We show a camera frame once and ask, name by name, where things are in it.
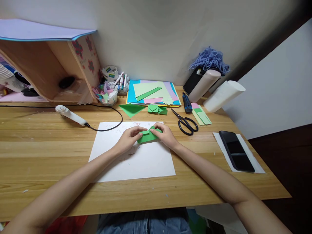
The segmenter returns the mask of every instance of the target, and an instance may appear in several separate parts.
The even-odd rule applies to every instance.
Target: power cord
[[[95,129],[93,127],[91,127],[88,123],[85,123],[85,126],[91,128],[92,130],[94,131],[98,131],[98,132],[106,132],[106,131],[109,131],[109,130],[112,130],[114,128],[117,128],[122,122],[123,122],[123,116],[121,115],[121,113],[116,110],[115,108],[113,107],[107,107],[107,106],[99,106],[99,105],[94,105],[94,104],[87,104],[87,105],[90,105],[90,106],[96,106],[96,107],[104,107],[104,108],[111,108],[113,109],[114,111],[118,112],[118,114],[120,114],[121,116],[121,121],[119,124],[117,124],[116,126],[112,127],[112,128],[109,128],[109,129],[106,129],[106,130],[98,130],[98,129]],[[79,104],[69,104],[69,105],[64,105],[64,106],[81,106]],[[11,105],[0,105],[0,107],[20,107],[20,108],[40,108],[40,109],[51,109],[51,108],[56,108],[56,106],[54,107],[35,107],[35,106],[11,106]]]

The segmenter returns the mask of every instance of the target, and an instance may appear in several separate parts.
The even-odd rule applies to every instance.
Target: shelf unit
[[[48,101],[98,102],[92,88],[99,85],[102,72],[91,34],[76,41],[0,40],[0,54]],[[79,92],[59,88],[67,76],[79,81]]]

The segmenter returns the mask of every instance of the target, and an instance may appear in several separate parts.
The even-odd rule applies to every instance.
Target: wooden desk
[[[176,88],[182,100],[182,87]],[[126,102],[125,98],[118,99],[119,104]],[[13,105],[48,106],[54,103]],[[247,145],[266,174],[231,172],[212,133],[220,130],[240,131],[223,110],[209,113],[205,109],[213,124],[199,126],[197,133],[187,136],[179,130],[178,119],[170,110],[167,116],[153,115],[146,108],[130,119],[118,105],[115,108],[121,111],[124,121],[164,121],[180,143],[234,175],[260,199],[291,197],[248,141]],[[70,109],[96,128],[99,122],[120,120],[119,114],[108,108],[78,106]],[[183,107],[175,110],[186,116]],[[88,162],[96,131],[68,118],[63,119],[54,109],[1,107],[0,111],[0,221],[8,221],[51,185]],[[63,215],[223,202],[174,152],[172,158],[176,176],[90,184]]]

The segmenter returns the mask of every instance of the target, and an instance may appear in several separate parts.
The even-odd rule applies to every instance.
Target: black phone
[[[227,131],[220,131],[219,134],[233,167],[238,171],[254,172],[254,167],[241,146],[236,134]]]

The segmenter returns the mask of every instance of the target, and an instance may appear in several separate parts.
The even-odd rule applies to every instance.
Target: blue yarn
[[[203,67],[204,71],[218,69],[223,76],[230,71],[230,66],[223,62],[223,53],[216,51],[211,46],[199,53],[198,58],[189,66],[189,69],[195,69],[198,66]]]

